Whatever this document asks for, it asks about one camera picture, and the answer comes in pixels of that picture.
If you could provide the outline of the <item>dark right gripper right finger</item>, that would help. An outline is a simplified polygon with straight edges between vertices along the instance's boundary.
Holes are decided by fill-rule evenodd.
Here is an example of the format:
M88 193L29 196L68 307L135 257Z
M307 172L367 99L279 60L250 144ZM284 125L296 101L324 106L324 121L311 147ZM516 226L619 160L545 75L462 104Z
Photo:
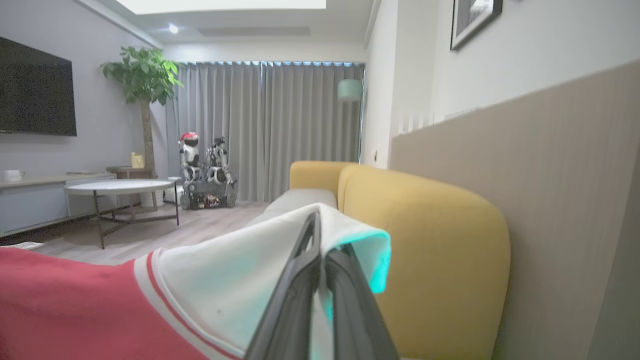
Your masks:
M352 244L327 253L325 270L333 297L333 360L399 360Z

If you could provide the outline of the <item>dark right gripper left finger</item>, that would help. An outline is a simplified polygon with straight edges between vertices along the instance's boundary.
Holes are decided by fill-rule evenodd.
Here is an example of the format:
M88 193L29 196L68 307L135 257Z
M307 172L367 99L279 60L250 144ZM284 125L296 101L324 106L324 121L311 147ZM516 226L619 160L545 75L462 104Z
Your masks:
M314 294L322 264L322 220L309 214L244 354L244 360L309 360Z

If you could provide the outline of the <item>red jersey with striped trim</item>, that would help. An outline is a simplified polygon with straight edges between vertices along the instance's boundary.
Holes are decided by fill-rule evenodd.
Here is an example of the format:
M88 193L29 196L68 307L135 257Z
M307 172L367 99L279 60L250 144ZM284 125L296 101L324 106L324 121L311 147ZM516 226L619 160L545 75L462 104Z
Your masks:
M119 265L0 249L0 360L244 360L306 218L321 219L309 360L334 360L325 258L352 245L373 295L391 237L313 203Z

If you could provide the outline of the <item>yellow sofa backrest cushion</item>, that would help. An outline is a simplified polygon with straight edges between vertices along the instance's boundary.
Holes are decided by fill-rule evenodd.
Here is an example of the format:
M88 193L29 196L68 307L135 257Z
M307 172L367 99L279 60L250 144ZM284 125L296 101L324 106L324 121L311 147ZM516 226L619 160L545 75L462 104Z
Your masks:
M510 274L505 217L445 182L351 164L338 205L391 237L386 289L375 297L401 356L491 360Z

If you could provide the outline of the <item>white black humanoid robot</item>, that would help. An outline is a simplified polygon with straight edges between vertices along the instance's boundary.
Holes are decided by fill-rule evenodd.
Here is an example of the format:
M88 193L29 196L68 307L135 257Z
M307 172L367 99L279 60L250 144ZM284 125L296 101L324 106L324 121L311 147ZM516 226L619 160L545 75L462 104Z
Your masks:
M236 178L229 167L228 150L224 136L215 137L214 143L206 151L208 166L206 180L219 184L235 185Z

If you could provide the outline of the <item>grey curtain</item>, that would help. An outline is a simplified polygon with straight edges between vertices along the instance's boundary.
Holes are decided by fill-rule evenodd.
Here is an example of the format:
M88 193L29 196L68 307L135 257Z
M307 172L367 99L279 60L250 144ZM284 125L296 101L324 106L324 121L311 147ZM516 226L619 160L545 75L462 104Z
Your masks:
M364 81L365 64L323 61L181 63L166 105L167 173L181 176L179 137L199 135L199 157L224 136L241 201L273 201L297 161L357 162L358 109L338 83Z

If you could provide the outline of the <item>white robot with red hat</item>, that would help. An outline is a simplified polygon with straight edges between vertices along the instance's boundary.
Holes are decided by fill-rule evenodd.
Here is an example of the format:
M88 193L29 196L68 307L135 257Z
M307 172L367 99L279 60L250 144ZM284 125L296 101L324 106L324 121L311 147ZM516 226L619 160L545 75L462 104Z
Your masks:
M178 141L182 177L185 182L194 182L202 177L199 139L196 132L186 132Z

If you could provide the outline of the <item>round white coffee table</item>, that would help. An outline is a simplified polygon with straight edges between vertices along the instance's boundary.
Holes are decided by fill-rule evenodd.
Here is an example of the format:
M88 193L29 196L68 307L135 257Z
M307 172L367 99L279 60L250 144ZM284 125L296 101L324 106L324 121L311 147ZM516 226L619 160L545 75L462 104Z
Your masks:
M157 178L117 178L113 180L105 180L98 182L87 182L76 185L66 185L64 191L67 195L73 196L90 196L93 199L94 213L93 218L98 221L105 221L106 223L114 223L115 226L103 230L102 226L98 224L97 233L99 235L100 248L105 249L105 237L114 234L115 232L131 225L142 223L153 223L156 221L164 220L176 220L176 225L180 226L179 208L178 205L174 206L174 215L162 215L148 218L137 218L137 210L132 204L129 210L128 219L120 219L116 217L117 210L100 210L98 198L100 196L123 196L123 195L135 195L142 193L151 193L151 200L154 205L154 210L158 209L158 203L156 198L157 191L164 191L166 189L173 189L174 194L178 193L178 185L175 181L160 180Z

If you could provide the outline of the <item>round wooden side table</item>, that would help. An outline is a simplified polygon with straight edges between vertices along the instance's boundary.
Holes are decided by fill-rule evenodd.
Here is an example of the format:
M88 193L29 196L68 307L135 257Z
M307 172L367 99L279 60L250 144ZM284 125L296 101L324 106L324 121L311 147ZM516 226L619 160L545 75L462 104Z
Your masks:
M132 166L109 166L106 168L108 173L112 173L117 179L155 179L157 175L146 167L135 168ZM152 193L134 193L119 195L118 199L124 202L124 205L135 205L142 208L154 207L154 195Z

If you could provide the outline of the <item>teal floor lamp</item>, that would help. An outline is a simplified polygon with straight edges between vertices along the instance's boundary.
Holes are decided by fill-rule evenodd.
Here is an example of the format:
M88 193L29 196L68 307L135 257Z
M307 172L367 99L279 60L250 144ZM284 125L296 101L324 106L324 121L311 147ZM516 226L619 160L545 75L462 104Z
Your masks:
M356 141L356 161L359 163L362 159L362 116L363 116L363 98L364 85L362 80L343 79L337 85L337 98L339 101L346 102L357 106L358 109L358 127Z

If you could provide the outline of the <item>green potted tree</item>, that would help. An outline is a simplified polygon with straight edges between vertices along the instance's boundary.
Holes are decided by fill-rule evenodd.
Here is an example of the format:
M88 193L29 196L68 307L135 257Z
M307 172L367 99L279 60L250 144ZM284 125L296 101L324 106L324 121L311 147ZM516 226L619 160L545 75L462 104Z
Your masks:
M178 80L181 65L167 59L158 48L121 47L121 59L102 63L103 76L121 85L127 104L138 104L141 109L144 165L150 178L157 178L154 159L151 104L165 106L173 100L176 89L183 87Z

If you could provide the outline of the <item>white low tv cabinet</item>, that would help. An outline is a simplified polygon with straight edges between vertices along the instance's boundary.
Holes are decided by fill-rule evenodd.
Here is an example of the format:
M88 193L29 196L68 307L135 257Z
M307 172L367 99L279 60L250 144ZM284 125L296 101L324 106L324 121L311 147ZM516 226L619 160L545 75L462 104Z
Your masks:
M94 214L93 196L67 194L66 186L114 179L94 173L0 182L0 239Z

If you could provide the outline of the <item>black framed picture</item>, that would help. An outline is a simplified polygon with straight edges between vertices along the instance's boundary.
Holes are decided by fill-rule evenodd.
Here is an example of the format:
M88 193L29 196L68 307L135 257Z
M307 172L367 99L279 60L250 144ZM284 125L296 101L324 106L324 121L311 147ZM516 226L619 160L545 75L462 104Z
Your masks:
M450 51L459 51L503 11L503 0L453 0Z

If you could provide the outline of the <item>black wall television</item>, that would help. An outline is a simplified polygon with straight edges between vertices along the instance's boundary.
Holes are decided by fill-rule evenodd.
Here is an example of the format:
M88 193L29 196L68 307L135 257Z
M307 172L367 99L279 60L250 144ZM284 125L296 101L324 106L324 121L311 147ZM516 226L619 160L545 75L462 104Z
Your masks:
M0 36L0 133L76 137L72 62Z

